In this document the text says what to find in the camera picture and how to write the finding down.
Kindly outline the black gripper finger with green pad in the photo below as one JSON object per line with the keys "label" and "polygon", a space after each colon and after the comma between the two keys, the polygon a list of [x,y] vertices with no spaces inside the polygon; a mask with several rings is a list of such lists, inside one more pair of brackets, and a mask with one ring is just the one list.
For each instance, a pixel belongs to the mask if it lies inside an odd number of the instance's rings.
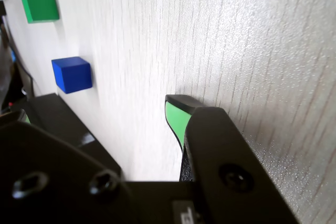
{"label": "black gripper finger with green pad", "polygon": [[297,222],[224,109],[168,94],[165,118],[188,158],[206,223]]}
{"label": "black gripper finger with green pad", "polygon": [[1,223],[139,223],[119,176],[27,123],[1,116]]}

